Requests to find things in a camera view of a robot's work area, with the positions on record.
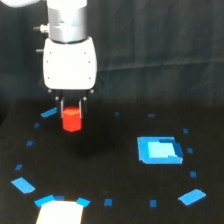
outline blue tape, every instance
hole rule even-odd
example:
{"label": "blue tape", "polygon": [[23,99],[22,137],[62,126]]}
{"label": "blue tape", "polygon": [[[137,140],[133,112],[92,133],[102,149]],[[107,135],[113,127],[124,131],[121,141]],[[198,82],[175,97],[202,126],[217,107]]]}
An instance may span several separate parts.
{"label": "blue tape", "polygon": [[197,178],[197,173],[195,171],[191,171],[190,176],[193,178]]}
{"label": "blue tape", "polygon": [[27,146],[31,146],[31,145],[33,145],[33,141],[28,141],[28,142],[26,143],[26,145],[27,145]]}
{"label": "blue tape", "polygon": [[148,114],[148,117],[156,117],[155,114]]}
{"label": "blue tape", "polygon": [[20,191],[22,191],[24,194],[31,193],[35,190],[35,188],[22,177],[11,181],[11,183],[14,186],[16,186]]}
{"label": "blue tape", "polygon": [[57,113],[57,107],[42,113],[41,116],[46,118],[46,117],[50,117],[51,115],[56,114],[56,113]]}
{"label": "blue tape", "polygon": [[146,164],[182,164],[183,158],[169,156],[168,158],[149,158],[143,162]]}
{"label": "blue tape", "polygon": [[40,123],[36,123],[36,124],[34,125],[34,127],[35,127],[35,128],[39,128],[39,127],[40,127]]}
{"label": "blue tape", "polygon": [[34,203],[36,204],[37,207],[41,207],[42,205],[50,202],[50,201],[55,201],[54,196],[53,195],[49,195],[45,198],[41,198],[37,201],[35,201]]}
{"label": "blue tape", "polygon": [[188,153],[193,153],[193,149],[192,148],[187,148],[187,152]]}
{"label": "blue tape", "polygon": [[173,143],[174,151],[177,156],[184,156],[183,151],[181,149],[180,143]]}
{"label": "blue tape", "polygon": [[204,198],[206,194],[198,189],[195,189],[181,197],[178,200],[182,201],[185,205],[190,205],[202,198]]}
{"label": "blue tape", "polygon": [[177,154],[183,155],[181,146],[179,143],[175,142],[174,137],[139,137],[137,141],[139,160],[143,161],[146,164],[182,164],[183,162],[183,158],[173,156],[168,156],[167,158],[150,158],[150,150],[148,147],[149,142],[173,143],[175,144]]}
{"label": "blue tape", "polygon": [[76,202],[79,205],[82,205],[83,207],[87,207],[90,203],[90,201],[83,199],[83,198],[79,198]]}
{"label": "blue tape", "polygon": [[105,199],[104,206],[112,206],[113,200],[112,199]]}
{"label": "blue tape", "polygon": [[157,207],[157,201],[156,200],[150,200],[150,207],[152,207],[152,208]]}
{"label": "blue tape", "polygon": [[184,134],[189,134],[189,130],[188,129],[183,129]]}
{"label": "blue tape", "polygon": [[22,164],[18,164],[18,165],[16,166],[15,170],[21,170],[22,166],[23,166]]}
{"label": "blue tape", "polygon": [[65,196],[54,196],[54,199],[56,201],[64,201],[65,200]]}

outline black surface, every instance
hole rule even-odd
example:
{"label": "black surface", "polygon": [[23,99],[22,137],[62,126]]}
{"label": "black surface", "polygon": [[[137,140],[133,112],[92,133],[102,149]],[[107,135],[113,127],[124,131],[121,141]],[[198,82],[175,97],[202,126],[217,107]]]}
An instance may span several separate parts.
{"label": "black surface", "polygon": [[[71,134],[62,131],[56,115],[40,117],[52,107],[17,104],[0,129],[0,223],[35,223],[34,201],[50,194],[89,199],[82,224],[224,223],[224,109],[90,105],[83,130]],[[40,128],[34,128],[36,122]],[[183,128],[190,133],[183,134]],[[174,136],[183,165],[143,164],[139,136]],[[28,140],[34,145],[27,147]],[[17,164],[23,164],[21,171],[14,170]],[[20,192],[11,184],[19,177],[36,190]],[[188,207],[177,200],[193,189],[207,197]],[[112,207],[104,207],[105,198],[113,199]],[[157,200],[157,208],[150,208],[150,199]]]}

